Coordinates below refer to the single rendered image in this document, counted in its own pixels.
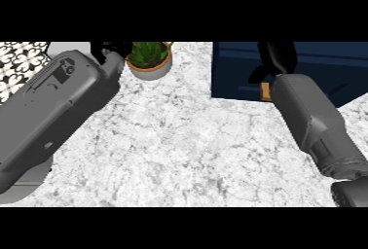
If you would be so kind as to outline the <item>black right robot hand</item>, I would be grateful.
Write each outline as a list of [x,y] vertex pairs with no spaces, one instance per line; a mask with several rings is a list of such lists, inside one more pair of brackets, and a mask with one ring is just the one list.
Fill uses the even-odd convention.
[[298,65],[298,54],[293,42],[259,42],[262,64],[255,68],[249,82],[261,84],[268,76],[292,74]]

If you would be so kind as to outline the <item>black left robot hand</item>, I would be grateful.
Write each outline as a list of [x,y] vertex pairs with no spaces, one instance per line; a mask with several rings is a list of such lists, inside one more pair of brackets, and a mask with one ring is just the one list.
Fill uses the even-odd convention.
[[116,52],[122,57],[128,57],[132,53],[132,42],[92,42],[91,53],[100,64],[106,63],[107,52]]

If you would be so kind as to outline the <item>dark blue drawer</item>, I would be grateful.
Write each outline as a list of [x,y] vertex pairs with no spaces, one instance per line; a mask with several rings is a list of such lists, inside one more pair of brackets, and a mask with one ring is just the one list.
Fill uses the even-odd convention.
[[[368,92],[368,42],[296,42],[295,72],[308,75],[341,108]],[[261,100],[261,89],[249,82],[262,64],[256,42],[215,42],[212,96]]]

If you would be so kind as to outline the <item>green plant in pale pot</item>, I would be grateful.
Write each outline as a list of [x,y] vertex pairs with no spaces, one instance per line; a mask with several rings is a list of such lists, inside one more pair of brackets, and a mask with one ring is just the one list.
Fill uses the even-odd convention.
[[134,75],[144,81],[162,79],[174,66],[174,43],[134,42],[126,58]]

